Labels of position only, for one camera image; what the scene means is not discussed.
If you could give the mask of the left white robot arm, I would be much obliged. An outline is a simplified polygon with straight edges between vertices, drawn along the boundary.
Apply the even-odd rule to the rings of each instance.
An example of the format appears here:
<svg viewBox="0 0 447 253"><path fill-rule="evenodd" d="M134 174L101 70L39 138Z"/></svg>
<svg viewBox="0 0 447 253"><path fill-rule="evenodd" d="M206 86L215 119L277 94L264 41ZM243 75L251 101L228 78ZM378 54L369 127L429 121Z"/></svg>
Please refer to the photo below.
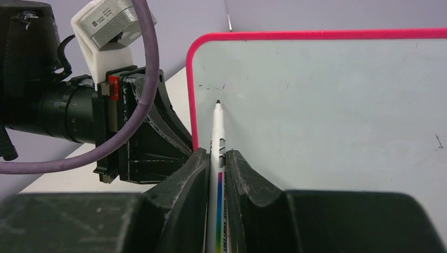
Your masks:
<svg viewBox="0 0 447 253"><path fill-rule="evenodd" d="M1 1L1 174L94 164L103 183L151 184L180 169L192 137L159 69L156 22L145 1L91 1L61 40L50 4ZM8 129L95 148L17 162Z"/></svg>

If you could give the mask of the white whiteboard marker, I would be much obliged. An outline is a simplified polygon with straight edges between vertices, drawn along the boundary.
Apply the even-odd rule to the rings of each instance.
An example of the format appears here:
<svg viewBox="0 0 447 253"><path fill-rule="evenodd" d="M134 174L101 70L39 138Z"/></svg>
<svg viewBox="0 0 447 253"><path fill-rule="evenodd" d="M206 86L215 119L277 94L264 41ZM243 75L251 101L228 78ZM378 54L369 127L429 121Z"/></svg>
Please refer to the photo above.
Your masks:
<svg viewBox="0 0 447 253"><path fill-rule="evenodd" d="M227 190L224 114L216 101L210 141L210 171L205 252L227 252Z"/></svg>

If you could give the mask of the pink framed whiteboard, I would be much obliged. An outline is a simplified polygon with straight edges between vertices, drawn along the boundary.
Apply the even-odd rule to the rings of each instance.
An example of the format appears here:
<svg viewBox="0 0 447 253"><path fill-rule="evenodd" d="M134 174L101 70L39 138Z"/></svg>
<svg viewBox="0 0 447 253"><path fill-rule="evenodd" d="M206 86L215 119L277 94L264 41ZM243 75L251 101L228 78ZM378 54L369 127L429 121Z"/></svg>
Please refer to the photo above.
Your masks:
<svg viewBox="0 0 447 253"><path fill-rule="evenodd" d="M446 240L446 29L209 33L186 58L194 148L277 187L409 194Z"/></svg>

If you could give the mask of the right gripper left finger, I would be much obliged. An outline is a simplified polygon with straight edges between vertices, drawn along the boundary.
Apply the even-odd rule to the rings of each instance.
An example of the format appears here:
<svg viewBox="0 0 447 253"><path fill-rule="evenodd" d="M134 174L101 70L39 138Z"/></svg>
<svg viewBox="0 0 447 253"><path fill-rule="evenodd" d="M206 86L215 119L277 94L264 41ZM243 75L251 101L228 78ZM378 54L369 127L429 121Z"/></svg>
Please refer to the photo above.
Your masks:
<svg viewBox="0 0 447 253"><path fill-rule="evenodd" d="M143 193L18 194L1 204L1 252L202 252L209 154Z"/></svg>

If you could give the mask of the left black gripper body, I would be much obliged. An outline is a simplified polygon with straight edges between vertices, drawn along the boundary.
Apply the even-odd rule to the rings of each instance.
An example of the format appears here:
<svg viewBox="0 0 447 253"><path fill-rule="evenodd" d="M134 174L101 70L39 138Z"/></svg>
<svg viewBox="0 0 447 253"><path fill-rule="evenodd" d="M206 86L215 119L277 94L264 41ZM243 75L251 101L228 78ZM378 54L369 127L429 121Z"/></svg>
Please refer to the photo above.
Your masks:
<svg viewBox="0 0 447 253"><path fill-rule="evenodd" d="M128 122L142 94L145 68L135 65L108 71L92 96L95 145L114 136ZM136 184L159 183L180 169L193 153L192 136L170 102L164 73L150 112L133 136L96 163L103 183L115 179Z"/></svg>

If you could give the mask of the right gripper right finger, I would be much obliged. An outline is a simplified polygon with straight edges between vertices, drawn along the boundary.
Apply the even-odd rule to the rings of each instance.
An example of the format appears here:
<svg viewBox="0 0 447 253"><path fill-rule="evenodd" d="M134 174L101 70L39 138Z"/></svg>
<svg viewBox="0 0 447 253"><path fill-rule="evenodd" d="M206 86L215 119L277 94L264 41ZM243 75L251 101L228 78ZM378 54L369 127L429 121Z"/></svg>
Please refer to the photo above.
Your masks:
<svg viewBox="0 0 447 253"><path fill-rule="evenodd" d="M232 252L445 252L422 206L393 192L281 190L226 153Z"/></svg>

